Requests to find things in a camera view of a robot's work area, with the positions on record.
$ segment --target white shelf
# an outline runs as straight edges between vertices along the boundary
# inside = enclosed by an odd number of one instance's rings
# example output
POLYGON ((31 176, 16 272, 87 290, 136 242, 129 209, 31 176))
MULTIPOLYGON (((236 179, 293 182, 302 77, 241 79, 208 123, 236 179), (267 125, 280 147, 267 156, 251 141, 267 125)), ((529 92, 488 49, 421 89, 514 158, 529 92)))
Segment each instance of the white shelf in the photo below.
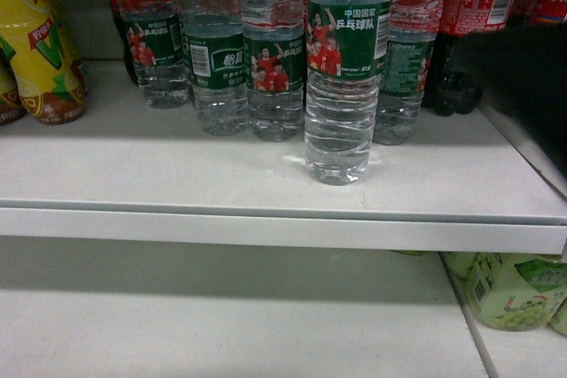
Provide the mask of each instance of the white shelf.
POLYGON ((487 377, 434 254, 0 239, 0 376, 487 377))
POLYGON ((474 111, 423 111, 373 145, 363 178, 312 180, 302 135, 206 135, 190 104, 148 107, 119 61, 88 63, 86 115, 0 128, 0 235, 193 243, 561 252, 567 204, 474 111))
POLYGON ((451 276, 464 316, 491 378, 562 377, 567 371, 567 338, 550 327, 528 332, 492 329, 464 302, 463 281, 451 276))

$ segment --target plastic water bottle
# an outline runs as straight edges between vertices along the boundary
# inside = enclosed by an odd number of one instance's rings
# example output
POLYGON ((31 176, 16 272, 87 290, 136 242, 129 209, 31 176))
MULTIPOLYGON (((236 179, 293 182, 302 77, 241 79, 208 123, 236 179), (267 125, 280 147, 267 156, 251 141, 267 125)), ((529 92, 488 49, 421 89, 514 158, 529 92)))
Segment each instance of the plastic water bottle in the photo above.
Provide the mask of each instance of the plastic water bottle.
POLYGON ((178 0, 195 107, 210 135, 248 125, 241 0, 178 0))
POLYGON ((443 0, 392 0, 373 141, 400 145, 415 131, 443 0))
POLYGON ((280 142, 303 125, 303 0, 242 0, 250 127, 280 142))
POLYGON ((367 168, 390 0, 309 0, 306 163, 331 185, 367 168))
POLYGON ((174 0, 118 0, 138 86, 154 108, 174 108, 189 97, 174 0))

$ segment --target barcode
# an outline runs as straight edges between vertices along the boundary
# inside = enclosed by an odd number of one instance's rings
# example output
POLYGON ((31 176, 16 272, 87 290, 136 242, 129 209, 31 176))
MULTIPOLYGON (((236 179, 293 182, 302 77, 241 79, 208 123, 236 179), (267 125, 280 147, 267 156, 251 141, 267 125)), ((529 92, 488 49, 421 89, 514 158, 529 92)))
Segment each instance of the barcode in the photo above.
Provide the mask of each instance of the barcode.
POLYGON ((501 24, 505 22, 511 3, 512 0, 494 0, 487 24, 501 24))
POLYGON ((174 50, 179 50, 183 47, 181 41, 181 31, 179 31, 179 26, 175 23, 169 26, 169 32, 171 33, 171 41, 174 45, 174 50))
POLYGON ((201 77, 211 77, 209 64, 209 49, 206 46, 190 45, 193 73, 201 77))
POLYGON ((478 281, 474 290, 475 290, 475 296, 477 297, 477 300, 480 303, 486 294, 486 288, 482 284, 482 281, 478 281))
POLYGON ((386 54, 388 49, 388 26, 390 14, 378 17, 378 28, 376 31, 376 44, 374 46, 374 59, 379 59, 386 54))

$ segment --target yellow drink bottle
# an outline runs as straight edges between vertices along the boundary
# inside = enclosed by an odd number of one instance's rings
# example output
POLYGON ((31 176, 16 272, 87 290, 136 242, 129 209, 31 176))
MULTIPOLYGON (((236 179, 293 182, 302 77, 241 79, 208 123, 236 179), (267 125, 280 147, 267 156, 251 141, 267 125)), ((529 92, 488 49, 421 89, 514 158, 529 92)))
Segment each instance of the yellow drink bottle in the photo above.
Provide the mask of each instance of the yellow drink bottle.
POLYGON ((50 0, 0 0, 0 11, 0 49, 10 61, 24 108, 45 124, 81 117, 81 61, 61 34, 50 0))

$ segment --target green label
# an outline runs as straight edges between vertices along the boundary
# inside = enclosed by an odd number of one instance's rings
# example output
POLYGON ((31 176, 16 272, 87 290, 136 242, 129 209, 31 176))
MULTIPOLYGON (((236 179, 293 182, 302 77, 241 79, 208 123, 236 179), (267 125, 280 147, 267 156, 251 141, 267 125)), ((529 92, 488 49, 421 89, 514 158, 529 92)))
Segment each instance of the green label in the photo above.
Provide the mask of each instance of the green label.
POLYGON ((312 72, 365 80, 381 73, 390 2, 323 5, 309 1, 307 64, 312 72))
POLYGON ((183 57, 181 32, 175 15, 158 20, 125 20, 124 27, 135 65, 169 66, 183 57))
POLYGON ((193 85, 205 89, 226 89, 245 82, 244 46, 242 35, 228 37, 184 38, 184 51, 189 55, 193 85))
POLYGON ((301 89, 304 39, 268 42, 245 37, 246 85, 267 92, 301 89))
POLYGON ((514 265, 522 278, 539 293, 567 285, 567 265, 550 264, 542 260, 514 265))
POLYGON ((381 90, 409 96, 425 89, 435 42, 388 42, 381 90))

